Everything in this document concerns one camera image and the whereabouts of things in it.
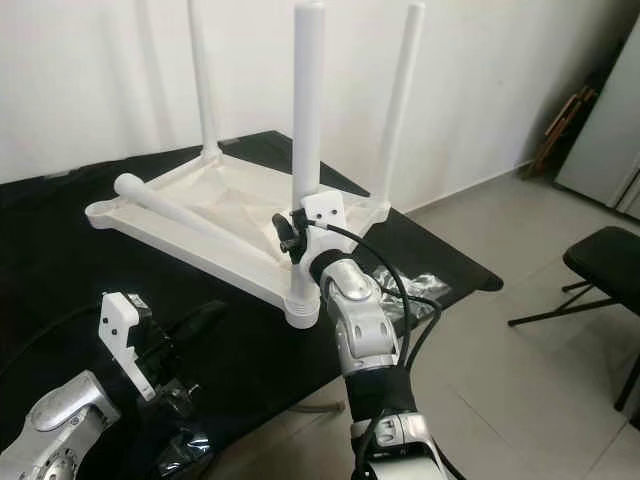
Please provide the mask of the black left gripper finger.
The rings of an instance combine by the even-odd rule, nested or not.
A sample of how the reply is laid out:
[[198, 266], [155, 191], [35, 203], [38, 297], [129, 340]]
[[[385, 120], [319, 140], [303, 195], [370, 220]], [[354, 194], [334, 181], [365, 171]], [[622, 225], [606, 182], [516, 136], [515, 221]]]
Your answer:
[[220, 323], [218, 325], [211, 326], [211, 328], [207, 329], [206, 332], [202, 333], [201, 335], [180, 335], [180, 348], [182, 349], [195, 348], [196, 346], [198, 346], [198, 344], [205, 342], [205, 339], [209, 338], [212, 333], [215, 333], [216, 330], [218, 330], [219, 325], [223, 323], [223, 320], [225, 319], [225, 317], [229, 315], [229, 312], [233, 311], [233, 308], [230, 307], [228, 303], [225, 303], [225, 305], [227, 305], [227, 311], [225, 311], [224, 316], [221, 317]]
[[218, 325], [225, 311], [227, 311], [227, 305], [220, 300], [202, 303], [175, 320], [170, 326], [170, 335], [172, 337], [198, 337], [211, 326]]

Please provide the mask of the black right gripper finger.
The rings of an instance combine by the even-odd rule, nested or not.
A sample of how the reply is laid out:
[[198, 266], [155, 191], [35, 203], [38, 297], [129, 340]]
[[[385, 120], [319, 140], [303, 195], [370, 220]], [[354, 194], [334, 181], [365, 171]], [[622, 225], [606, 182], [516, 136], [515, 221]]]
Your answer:
[[301, 234], [298, 233], [291, 218], [276, 212], [271, 216], [271, 224], [278, 238], [280, 251], [291, 259], [291, 262], [301, 260]]

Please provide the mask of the cream plastic table top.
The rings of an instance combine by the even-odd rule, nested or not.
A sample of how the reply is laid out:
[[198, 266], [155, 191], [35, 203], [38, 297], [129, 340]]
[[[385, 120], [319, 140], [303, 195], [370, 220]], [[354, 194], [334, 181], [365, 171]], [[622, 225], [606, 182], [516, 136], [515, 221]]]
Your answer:
[[[291, 214], [292, 174], [228, 154], [211, 165], [200, 154], [145, 183], [269, 253], [275, 264], [248, 256], [237, 247], [219, 243], [200, 230], [184, 227], [119, 195], [88, 205], [84, 215], [92, 227], [119, 230], [278, 307], [285, 315], [293, 264], [280, 251], [271, 216], [276, 212]], [[339, 191], [320, 184], [319, 192], [326, 189]], [[348, 229], [353, 233], [364, 234], [372, 225], [387, 220], [389, 207], [375, 204], [372, 197], [339, 192], [344, 197]]]

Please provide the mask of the clear plastic bag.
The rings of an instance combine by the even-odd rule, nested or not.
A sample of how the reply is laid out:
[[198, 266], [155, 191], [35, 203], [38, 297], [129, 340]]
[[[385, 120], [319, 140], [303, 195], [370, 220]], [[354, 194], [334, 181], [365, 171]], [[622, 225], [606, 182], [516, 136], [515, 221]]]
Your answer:
[[168, 388], [157, 394], [160, 447], [155, 480], [202, 480], [215, 465], [209, 435], [195, 421], [195, 407], [184, 390]]
[[[399, 289], [396, 280], [392, 278], [392, 274], [383, 266], [379, 266], [379, 268], [372, 271], [371, 276], [384, 289], [383, 296], [380, 298], [381, 310], [384, 311], [389, 320], [392, 320], [393, 323], [398, 323], [404, 316], [404, 305], [402, 298], [397, 297]], [[422, 273], [416, 276], [398, 275], [398, 278], [399, 282], [403, 284], [404, 293], [410, 294], [410, 296], [429, 298], [429, 300], [435, 300], [440, 305], [444, 303], [442, 298], [445, 294], [452, 291], [452, 288], [447, 283], [444, 283], [439, 276], [431, 273]], [[413, 320], [417, 321], [428, 317], [431, 307], [426, 303], [411, 300], [410, 312]]]

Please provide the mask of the black table cloth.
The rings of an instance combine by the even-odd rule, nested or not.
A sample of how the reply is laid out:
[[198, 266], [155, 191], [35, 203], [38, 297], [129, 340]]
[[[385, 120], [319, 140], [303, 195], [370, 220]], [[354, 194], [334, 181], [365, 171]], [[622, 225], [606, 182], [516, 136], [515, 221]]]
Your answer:
[[[278, 308], [251, 294], [116, 230], [91, 227], [84, 210], [113, 196], [118, 175], [152, 179], [198, 154], [200, 147], [189, 146], [1, 187], [3, 444], [17, 438], [37, 398], [77, 372], [108, 369], [97, 315], [72, 316], [106, 292], [138, 294], [155, 317], [187, 314], [212, 300], [233, 308], [179, 362], [179, 378], [193, 388], [195, 421], [209, 436], [212, 461], [338, 378], [328, 320], [311, 330], [293, 329]], [[160, 434], [157, 408], [125, 407], [122, 420], [84, 457], [77, 480], [155, 480]]]

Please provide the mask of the black folding chair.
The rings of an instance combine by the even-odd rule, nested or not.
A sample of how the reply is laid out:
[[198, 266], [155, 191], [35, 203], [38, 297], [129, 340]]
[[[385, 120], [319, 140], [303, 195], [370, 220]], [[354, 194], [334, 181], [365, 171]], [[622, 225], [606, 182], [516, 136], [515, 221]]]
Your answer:
[[571, 244], [562, 261], [580, 280], [563, 285], [561, 291], [575, 296], [544, 314], [509, 320], [508, 326], [616, 305], [640, 317], [640, 236], [620, 227], [604, 227]]

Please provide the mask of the grey flat panel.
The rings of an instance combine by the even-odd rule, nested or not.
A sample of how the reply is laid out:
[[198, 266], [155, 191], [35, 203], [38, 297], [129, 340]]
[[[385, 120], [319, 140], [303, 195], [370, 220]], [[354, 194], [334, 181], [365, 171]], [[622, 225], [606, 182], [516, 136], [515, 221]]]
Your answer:
[[640, 221], [640, 14], [556, 183]]

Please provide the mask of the brown wooden folding frame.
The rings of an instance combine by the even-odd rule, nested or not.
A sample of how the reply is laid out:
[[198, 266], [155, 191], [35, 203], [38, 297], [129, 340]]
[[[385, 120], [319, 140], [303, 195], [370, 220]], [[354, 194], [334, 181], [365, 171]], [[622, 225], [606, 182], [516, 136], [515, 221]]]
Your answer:
[[540, 143], [535, 150], [534, 157], [524, 170], [525, 178], [539, 177], [541, 173], [547, 168], [547, 159], [550, 156], [550, 152], [556, 147], [556, 143], [559, 141], [570, 128], [573, 118], [579, 113], [579, 110], [596, 96], [596, 90], [591, 87], [590, 84], [584, 84], [579, 91], [573, 93], [573, 95], [564, 102], [562, 109], [553, 119], [552, 124], [549, 125], [544, 132], [544, 140]]

